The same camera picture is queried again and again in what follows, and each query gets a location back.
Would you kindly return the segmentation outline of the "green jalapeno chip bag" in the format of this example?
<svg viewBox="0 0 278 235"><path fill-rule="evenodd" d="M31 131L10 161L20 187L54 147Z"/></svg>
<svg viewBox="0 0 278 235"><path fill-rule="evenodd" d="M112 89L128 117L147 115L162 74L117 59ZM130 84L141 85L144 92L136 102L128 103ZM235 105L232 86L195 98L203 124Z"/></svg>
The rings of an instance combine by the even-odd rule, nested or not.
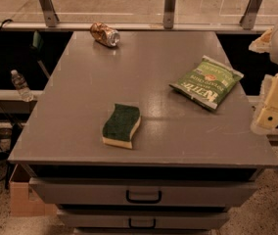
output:
<svg viewBox="0 0 278 235"><path fill-rule="evenodd" d="M202 107L215 111L244 75L213 58L201 62L169 86Z"/></svg>

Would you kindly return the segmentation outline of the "crushed gold soda can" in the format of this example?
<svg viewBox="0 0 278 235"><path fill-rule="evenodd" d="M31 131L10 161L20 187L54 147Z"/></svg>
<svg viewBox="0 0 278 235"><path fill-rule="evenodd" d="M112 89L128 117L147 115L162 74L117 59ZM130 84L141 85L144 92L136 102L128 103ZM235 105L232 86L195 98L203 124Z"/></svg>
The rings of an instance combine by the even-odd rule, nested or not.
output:
<svg viewBox="0 0 278 235"><path fill-rule="evenodd" d="M110 48L116 47L120 41L119 32L104 23L93 23L90 33L97 42Z"/></svg>

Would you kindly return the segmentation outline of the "green and yellow sponge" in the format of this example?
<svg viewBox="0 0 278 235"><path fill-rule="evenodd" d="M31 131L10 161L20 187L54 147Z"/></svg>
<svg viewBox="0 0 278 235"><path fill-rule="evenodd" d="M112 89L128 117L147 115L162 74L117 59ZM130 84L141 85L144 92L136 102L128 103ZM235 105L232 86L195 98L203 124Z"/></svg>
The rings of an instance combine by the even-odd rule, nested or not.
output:
<svg viewBox="0 0 278 235"><path fill-rule="evenodd" d="M115 104L115 108L102 129L103 143L110 146L132 149L132 137L141 123L138 107Z"/></svg>

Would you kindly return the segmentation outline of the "top grey drawer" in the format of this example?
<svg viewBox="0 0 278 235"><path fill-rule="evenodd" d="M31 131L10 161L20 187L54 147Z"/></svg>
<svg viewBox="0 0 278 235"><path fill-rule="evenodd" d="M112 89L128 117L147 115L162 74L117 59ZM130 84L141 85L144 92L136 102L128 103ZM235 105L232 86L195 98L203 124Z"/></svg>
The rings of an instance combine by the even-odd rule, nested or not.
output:
<svg viewBox="0 0 278 235"><path fill-rule="evenodd" d="M31 178L46 204L161 207L239 207L252 182Z"/></svg>

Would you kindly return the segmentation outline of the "grey drawer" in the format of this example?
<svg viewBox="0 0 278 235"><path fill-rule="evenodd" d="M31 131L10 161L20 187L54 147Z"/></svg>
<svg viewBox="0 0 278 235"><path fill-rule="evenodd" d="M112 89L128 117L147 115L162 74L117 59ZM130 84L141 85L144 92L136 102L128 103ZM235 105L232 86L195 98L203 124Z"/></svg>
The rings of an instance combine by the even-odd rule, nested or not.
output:
<svg viewBox="0 0 278 235"><path fill-rule="evenodd" d="M67 226L83 228L204 229L221 227L225 212L58 210Z"/></svg>
<svg viewBox="0 0 278 235"><path fill-rule="evenodd" d="M31 178L46 204L161 207L239 207L252 182Z"/></svg>

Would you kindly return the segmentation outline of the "clear plastic water bottle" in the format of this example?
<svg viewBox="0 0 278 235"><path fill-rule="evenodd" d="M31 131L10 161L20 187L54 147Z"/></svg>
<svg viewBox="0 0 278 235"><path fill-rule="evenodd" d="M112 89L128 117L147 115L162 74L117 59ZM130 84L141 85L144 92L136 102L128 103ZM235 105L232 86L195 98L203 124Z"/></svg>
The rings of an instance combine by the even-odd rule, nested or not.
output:
<svg viewBox="0 0 278 235"><path fill-rule="evenodd" d="M33 100L33 94L29 89L24 76L17 70L11 70L11 80L22 100L25 102L31 102Z"/></svg>

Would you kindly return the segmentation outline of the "cardboard box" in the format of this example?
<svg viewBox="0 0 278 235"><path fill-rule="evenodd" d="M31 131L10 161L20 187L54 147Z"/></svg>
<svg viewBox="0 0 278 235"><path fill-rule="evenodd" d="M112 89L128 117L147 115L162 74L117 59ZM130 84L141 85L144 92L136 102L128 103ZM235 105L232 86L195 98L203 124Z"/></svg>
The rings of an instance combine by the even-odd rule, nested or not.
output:
<svg viewBox="0 0 278 235"><path fill-rule="evenodd" d="M16 165L10 178L10 215L14 217L52 216L57 208L45 204L29 186L30 176Z"/></svg>

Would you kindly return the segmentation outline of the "right metal bracket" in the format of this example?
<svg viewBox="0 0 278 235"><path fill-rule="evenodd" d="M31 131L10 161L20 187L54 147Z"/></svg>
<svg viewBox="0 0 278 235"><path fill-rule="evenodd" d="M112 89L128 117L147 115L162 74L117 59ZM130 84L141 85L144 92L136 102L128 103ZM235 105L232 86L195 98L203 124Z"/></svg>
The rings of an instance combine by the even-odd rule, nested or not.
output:
<svg viewBox="0 0 278 235"><path fill-rule="evenodd" d="M249 0L246 11L240 20L240 26L244 30L253 29L256 17L263 0Z"/></svg>

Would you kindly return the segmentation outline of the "metal bracket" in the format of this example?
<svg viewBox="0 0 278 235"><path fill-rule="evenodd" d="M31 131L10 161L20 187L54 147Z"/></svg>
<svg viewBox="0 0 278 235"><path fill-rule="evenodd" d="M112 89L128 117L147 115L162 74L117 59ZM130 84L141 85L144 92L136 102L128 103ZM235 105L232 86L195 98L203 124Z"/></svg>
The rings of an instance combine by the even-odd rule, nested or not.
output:
<svg viewBox="0 0 278 235"><path fill-rule="evenodd" d="M55 12L52 0L39 0L43 17L48 27L55 27L59 23L59 18Z"/></svg>
<svg viewBox="0 0 278 235"><path fill-rule="evenodd" d="M240 20L240 26L244 30L253 29L256 17L263 0L249 0L246 11Z"/></svg>
<svg viewBox="0 0 278 235"><path fill-rule="evenodd" d="M164 0L162 24L165 29L172 29L174 26L176 0Z"/></svg>

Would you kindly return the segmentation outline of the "middle metal bracket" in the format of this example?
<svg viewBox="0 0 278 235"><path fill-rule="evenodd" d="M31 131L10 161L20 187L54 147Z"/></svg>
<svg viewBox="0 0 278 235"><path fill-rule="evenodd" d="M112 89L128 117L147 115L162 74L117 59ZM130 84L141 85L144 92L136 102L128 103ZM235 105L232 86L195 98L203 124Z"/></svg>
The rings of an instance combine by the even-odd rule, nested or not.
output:
<svg viewBox="0 0 278 235"><path fill-rule="evenodd" d="M176 0L164 0L162 24L165 29L172 29L174 26Z"/></svg>

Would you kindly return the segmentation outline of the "left metal bracket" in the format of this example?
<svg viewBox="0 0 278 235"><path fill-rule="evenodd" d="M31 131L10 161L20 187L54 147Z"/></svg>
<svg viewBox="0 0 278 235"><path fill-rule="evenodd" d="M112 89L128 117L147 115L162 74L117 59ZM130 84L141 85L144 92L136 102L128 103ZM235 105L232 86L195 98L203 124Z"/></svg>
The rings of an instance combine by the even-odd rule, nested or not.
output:
<svg viewBox="0 0 278 235"><path fill-rule="evenodd" d="M55 12L52 0L39 0L43 17L48 27L55 27L59 23L59 18Z"/></svg>

